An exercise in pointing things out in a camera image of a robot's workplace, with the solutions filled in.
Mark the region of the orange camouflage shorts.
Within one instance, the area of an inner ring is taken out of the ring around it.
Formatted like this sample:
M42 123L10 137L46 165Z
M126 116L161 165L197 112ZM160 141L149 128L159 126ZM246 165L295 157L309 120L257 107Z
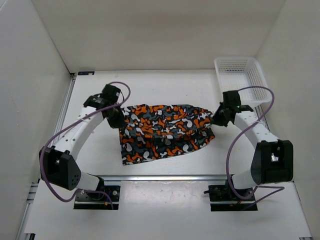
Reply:
M122 112L125 126L118 133L124 166L189 154L215 138L214 114L202 107L140 104Z

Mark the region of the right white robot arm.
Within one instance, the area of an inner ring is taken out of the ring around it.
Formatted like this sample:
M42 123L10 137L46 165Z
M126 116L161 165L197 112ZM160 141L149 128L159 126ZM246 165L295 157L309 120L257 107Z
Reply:
M211 120L213 125L227 127L229 123L240 129L239 135L231 143L227 156L226 167L230 166L231 151L237 140L246 136L254 147L250 167L234 175L226 169L227 185L224 193L230 200L242 196L243 190L266 184L290 182L294 176L294 147L291 141L281 140L271 133L257 117L249 105L241 102L238 90L225 91L223 101Z

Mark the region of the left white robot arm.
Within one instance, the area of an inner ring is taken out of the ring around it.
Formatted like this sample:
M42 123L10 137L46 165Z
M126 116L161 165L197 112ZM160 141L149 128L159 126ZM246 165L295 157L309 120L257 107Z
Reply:
M93 200L103 198L102 179L81 171L76 160L89 136L104 120L113 129L124 127L125 117L118 102L121 94L114 82L106 84L100 93L87 98L76 122L58 134L58 141L40 150L41 178L47 185L70 191L81 189Z

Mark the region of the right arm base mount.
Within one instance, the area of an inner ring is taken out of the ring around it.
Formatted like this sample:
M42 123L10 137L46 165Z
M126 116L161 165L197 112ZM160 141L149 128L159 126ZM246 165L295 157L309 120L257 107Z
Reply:
M209 185L203 194L209 196L211 212L258 211L254 195L249 199L240 199L226 184Z

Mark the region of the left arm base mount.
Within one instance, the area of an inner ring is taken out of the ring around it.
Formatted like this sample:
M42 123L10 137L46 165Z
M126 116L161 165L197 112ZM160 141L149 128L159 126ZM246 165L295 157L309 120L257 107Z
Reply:
M74 210L108 210L117 211L119 209L121 186L115 183L104 183L100 189L103 193L87 193L81 191L74 199Z

